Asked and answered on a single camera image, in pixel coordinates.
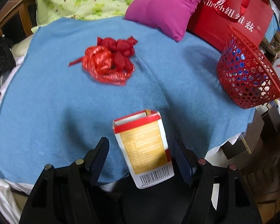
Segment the red mesh waste basket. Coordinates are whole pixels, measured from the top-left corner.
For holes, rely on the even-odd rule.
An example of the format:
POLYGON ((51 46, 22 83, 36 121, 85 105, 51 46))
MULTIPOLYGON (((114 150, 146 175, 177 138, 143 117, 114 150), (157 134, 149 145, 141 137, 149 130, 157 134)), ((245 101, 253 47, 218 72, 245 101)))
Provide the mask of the red mesh waste basket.
POLYGON ((247 36, 229 26, 217 64, 223 89, 242 109, 280 99, 280 79, 260 49, 247 36))

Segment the red white medicine box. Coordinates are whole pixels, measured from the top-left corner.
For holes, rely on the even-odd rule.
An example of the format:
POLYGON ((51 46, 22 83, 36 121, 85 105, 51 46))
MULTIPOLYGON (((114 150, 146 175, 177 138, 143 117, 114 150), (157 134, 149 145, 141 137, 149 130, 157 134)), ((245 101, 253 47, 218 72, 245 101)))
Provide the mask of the red white medicine box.
POLYGON ((158 111, 146 109, 115 119, 113 132, 137 188, 145 189, 174 176, 158 111))

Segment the red plastic bag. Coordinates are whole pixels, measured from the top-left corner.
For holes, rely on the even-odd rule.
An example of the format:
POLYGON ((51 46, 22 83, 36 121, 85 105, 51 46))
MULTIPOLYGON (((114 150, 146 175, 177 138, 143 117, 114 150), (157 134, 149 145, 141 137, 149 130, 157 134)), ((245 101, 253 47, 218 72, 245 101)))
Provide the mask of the red plastic bag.
POLYGON ((84 56, 69 63, 82 64, 94 80, 99 83, 124 86, 132 76, 135 67, 130 58, 134 56, 137 40, 97 38, 96 46, 85 50, 84 56))

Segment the black fuzzy garment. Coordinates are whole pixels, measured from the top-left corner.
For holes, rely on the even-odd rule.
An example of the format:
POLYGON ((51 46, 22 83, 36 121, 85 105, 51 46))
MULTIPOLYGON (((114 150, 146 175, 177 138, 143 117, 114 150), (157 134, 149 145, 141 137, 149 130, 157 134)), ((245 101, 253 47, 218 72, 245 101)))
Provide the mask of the black fuzzy garment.
POLYGON ((10 72, 16 66, 11 52, 11 43, 4 36, 0 36, 0 76, 10 72))

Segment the blue bed blanket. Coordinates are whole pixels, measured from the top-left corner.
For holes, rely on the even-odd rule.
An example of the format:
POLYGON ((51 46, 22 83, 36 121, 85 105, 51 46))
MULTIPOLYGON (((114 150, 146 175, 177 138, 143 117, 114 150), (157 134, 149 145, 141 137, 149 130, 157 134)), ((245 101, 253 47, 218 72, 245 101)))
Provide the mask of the blue bed blanket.
POLYGON ((100 184, 128 175, 112 122, 145 109, 161 114, 167 141, 198 157, 242 133, 254 109, 237 106, 220 85, 220 53, 197 36, 180 42, 122 17, 62 18, 34 34, 0 104, 0 178, 34 184, 45 164, 70 165, 101 137, 110 150, 100 184), (80 64, 97 38, 137 40, 135 70, 124 86, 96 82, 80 64))

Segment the magenta pillow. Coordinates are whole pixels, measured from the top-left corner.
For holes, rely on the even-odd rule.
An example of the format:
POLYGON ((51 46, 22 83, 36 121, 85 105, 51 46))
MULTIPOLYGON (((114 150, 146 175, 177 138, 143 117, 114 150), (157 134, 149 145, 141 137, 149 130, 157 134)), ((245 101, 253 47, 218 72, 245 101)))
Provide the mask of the magenta pillow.
POLYGON ((124 18, 158 28, 179 42, 185 36, 188 21, 201 0, 134 0, 124 18))

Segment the wooden headboard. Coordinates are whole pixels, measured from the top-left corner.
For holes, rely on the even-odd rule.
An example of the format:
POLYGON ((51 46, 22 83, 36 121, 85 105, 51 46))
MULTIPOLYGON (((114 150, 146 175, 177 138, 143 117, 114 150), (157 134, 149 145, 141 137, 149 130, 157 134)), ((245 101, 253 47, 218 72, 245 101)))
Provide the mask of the wooden headboard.
POLYGON ((35 0, 8 0, 0 10, 0 36, 22 40, 33 34, 36 26, 35 0))

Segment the red paper gift bag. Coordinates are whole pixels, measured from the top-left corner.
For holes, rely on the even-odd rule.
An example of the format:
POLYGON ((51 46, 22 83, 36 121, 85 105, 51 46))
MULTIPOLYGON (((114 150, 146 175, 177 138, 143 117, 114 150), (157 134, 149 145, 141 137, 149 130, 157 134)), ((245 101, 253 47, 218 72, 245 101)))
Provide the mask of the red paper gift bag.
POLYGON ((187 31, 221 52, 231 26, 259 46, 273 13, 271 6, 261 0, 202 0, 190 17, 187 31))

